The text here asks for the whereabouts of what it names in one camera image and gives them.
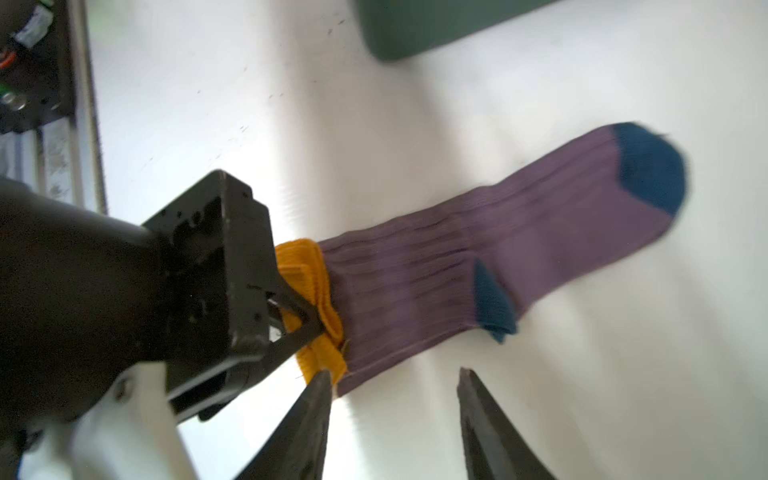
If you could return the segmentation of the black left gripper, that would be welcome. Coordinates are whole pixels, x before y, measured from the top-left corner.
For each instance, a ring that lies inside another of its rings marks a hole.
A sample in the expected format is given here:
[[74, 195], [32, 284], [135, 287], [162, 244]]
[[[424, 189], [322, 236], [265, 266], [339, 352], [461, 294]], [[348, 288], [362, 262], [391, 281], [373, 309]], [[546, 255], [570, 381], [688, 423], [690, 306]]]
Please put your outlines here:
[[[166, 389], [177, 421], [213, 416], [325, 332], [318, 309], [279, 281], [269, 211], [210, 172], [145, 221], [170, 288]], [[298, 317], [289, 332], [283, 313]]]

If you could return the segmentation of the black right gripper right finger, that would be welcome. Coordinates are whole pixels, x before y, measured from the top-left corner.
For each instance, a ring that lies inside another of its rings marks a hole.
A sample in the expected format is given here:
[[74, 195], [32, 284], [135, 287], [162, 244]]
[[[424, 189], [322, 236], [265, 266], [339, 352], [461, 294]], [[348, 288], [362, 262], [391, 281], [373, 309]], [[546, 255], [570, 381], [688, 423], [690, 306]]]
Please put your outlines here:
[[474, 370], [460, 369], [457, 396], [470, 479], [554, 480]]

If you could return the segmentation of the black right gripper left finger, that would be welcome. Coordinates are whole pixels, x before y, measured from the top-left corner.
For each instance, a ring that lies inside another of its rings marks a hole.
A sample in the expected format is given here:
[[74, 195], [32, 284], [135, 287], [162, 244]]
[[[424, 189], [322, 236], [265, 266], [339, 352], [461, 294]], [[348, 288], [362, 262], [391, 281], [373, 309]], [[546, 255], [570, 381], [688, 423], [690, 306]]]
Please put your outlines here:
[[316, 479], [323, 477], [331, 405], [330, 372], [317, 373], [262, 449], [237, 479]]

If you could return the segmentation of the purple sock orange cuff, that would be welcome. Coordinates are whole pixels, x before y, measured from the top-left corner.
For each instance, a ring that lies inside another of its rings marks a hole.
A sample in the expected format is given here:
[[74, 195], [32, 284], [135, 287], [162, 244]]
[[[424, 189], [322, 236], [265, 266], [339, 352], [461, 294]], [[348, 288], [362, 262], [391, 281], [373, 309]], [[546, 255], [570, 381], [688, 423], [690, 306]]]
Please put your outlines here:
[[594, 129], [504, 180], [383, 224], [276, 249], [319, 314], [296, 356], [338, 395], [472, 329], [503, 342], [566, 283], [661, 238], [687, 190], [683, 155], [633, 123]]

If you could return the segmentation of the green divided organizer tray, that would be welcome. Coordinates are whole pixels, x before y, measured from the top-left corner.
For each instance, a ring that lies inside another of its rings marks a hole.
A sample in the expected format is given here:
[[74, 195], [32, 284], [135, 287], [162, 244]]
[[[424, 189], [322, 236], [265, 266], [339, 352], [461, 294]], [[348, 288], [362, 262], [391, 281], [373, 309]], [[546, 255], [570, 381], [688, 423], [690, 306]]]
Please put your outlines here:
[[551, 0], [354, 0], [369, 52], [393, 62], [528, 14]]

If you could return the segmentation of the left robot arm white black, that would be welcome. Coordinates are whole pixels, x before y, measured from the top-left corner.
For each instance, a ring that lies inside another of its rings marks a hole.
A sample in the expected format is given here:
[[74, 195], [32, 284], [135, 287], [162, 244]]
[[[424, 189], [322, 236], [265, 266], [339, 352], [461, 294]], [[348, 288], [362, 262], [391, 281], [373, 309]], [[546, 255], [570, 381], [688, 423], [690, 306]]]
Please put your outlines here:
[[141, 225], [1, 182], [1, 475], [192, 479], [178, 432], [323, 332], [215, 170]]

